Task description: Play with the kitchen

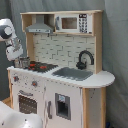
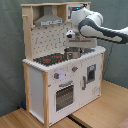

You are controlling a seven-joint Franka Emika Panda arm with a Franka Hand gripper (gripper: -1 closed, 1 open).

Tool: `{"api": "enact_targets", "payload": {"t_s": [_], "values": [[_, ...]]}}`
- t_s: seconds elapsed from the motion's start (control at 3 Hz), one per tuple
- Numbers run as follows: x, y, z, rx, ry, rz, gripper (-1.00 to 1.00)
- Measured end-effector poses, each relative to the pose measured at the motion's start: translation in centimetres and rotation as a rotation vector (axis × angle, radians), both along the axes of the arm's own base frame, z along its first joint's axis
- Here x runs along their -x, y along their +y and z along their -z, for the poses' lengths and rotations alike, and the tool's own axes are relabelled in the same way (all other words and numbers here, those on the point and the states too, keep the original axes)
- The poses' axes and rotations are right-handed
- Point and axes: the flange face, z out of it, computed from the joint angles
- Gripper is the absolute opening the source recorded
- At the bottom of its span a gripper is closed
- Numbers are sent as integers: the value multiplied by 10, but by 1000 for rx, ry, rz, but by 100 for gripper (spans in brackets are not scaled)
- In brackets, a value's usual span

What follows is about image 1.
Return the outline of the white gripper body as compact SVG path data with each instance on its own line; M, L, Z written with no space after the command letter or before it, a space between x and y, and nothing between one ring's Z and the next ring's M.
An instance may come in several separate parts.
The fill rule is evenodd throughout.
M6 41L6 56L9 61L15 61L23 54L21 40L18 38Z

